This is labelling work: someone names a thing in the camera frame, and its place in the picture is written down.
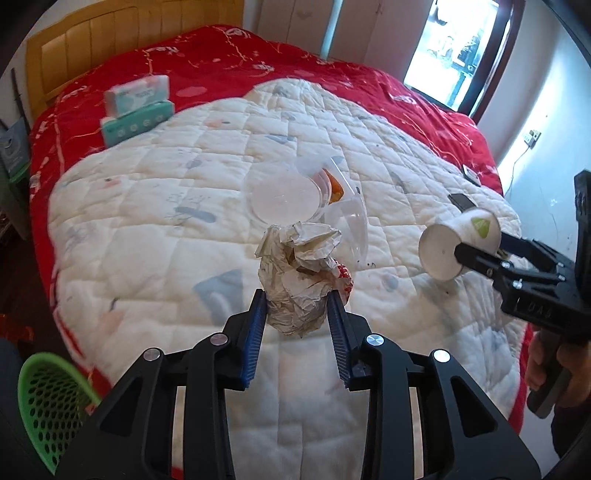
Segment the person's right hand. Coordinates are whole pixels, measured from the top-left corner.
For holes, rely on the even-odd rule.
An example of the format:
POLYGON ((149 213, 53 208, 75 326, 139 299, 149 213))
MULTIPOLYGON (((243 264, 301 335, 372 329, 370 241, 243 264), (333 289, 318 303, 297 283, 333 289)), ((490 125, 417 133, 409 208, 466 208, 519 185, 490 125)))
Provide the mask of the person's right hand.
POLYGON ((564 340, 535 327, 526 383, 532 413, 546 418, 554 406, 573 408, 590 397, 590 342, 564 340))

